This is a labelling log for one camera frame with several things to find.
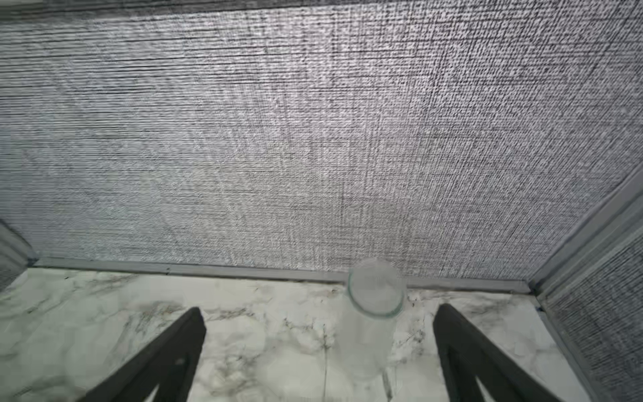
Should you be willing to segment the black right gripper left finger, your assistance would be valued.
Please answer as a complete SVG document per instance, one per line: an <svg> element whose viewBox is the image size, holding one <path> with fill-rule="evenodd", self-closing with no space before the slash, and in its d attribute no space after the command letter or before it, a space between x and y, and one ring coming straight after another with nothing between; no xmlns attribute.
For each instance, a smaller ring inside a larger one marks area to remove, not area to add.
<svg viewBox="0 0 643 402"><path fill-rule="evenodd" d="M82 401L188 399L203 350L206 326L199 308L190 308Z"/></svg>

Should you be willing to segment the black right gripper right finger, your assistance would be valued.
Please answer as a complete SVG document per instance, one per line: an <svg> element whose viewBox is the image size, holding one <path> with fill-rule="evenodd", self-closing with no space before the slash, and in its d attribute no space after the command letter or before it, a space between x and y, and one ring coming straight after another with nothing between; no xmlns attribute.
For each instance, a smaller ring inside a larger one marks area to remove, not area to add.
<svg viewBox="0 0 643 402"><path fill-rule="evenodd" d="M483 385L495 401L557 401L450 304L439 306L435 341L451 401L484 400Z"/></svg>

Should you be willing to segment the clear glass vase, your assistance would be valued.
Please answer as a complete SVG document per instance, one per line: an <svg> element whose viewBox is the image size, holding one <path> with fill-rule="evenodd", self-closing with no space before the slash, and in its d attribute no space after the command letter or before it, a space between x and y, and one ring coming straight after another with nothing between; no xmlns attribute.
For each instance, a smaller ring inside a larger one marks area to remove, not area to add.
<svg viewBox="0 0 643 402"><path fill-rule="evenodd" d="M336 345L353 378L367 380L384 371L405 300L405 280L388 261L366 259L349 271Z"/></svg>

